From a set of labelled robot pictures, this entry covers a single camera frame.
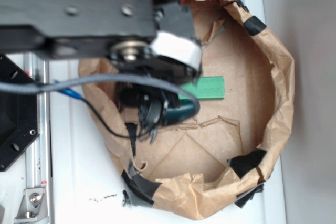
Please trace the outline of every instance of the white wall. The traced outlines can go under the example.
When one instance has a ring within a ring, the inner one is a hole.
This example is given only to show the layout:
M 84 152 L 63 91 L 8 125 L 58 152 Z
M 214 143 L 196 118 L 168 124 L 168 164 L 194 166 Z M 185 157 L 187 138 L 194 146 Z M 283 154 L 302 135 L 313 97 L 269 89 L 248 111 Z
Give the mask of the white wall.
M 264 0 L 296 60 L 293 134 L 282 160 L 287 222 L 336 223 L 336 0 Z

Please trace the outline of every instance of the bolt head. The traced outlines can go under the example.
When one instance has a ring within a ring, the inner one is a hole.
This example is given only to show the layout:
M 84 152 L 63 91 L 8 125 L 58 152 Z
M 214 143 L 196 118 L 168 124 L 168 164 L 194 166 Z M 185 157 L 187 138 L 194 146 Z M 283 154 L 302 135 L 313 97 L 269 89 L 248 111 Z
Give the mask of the bolt head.
M 35 215 L 33 215 L 33 212 L 32 211 L 27 211 L 24 213 L 24 217 L 29 219 L 31 217 L 34 217 Z
M 123 5 L 121 11 L 126 16 L 133 16 L 133 8 L 130 5 Z
M 66 13 L 69 16 L 77 16 L 78 15 L 78 9 L 76 7 L 70 5 L 66 8 Z
M 42 201 L 42 196 L 38 193 L 33 193 L 31 196 L 30 196 L 30 202 L 33 204 L 33 205 L 36 205 L 36 204 L 39 204 L 41 201 Z

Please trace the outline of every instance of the blue wire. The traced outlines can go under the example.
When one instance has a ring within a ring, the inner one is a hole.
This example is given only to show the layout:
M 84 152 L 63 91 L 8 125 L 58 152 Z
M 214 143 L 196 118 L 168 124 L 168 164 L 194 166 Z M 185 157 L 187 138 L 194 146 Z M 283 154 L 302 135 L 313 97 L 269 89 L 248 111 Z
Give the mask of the blue wire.
M 77 93 L 76 91 L 74 91 L 70 88 L 62 89 L 62 90 L 59 90 L 58 92 L 60 92 L 62 94 L 65 94 L 65 95 L 67 95 L 71 98 L 75 98 L 77 100 L 82 100 L 83 99 L 83 97 L 79 93 Z

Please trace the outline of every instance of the brown paper bag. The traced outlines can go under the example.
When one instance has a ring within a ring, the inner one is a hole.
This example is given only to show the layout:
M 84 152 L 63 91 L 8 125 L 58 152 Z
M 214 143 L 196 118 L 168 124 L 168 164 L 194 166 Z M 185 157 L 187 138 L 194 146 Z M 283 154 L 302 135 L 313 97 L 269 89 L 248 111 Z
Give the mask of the brown paper bag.
M 154 142 L 110 135 L 94 117 L 135 205 L 203 219 L 265 182 L 292 128 L 294 62 L 279 39 L 241 0 L 186 0 L 202 40 L 204 76 L 224 76 L 224 100 L 201 101 L 197 116 L 164 127 Z M 79 73 L 111 73 L 106 60 L 83 60 Z M 83 86 L 86 98 L 119 133 L 125 122 L 113 103 L 115 85 Z

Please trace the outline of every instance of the black metal bracket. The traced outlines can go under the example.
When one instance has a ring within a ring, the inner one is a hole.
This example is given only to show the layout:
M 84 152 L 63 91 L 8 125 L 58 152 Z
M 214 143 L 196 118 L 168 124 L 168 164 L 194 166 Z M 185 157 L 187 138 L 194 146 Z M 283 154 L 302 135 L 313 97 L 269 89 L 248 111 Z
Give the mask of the black metal bracket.
M 0 55 L 0 82 L 34 82 L 5 55 Z M 21 156 L 39 134 L 37 95 L 0 92 L 0 172 Z
M 0 52 L 46 59 L 108 57 L 118 42 L 156 36 L 153 0 L 0 0 Z

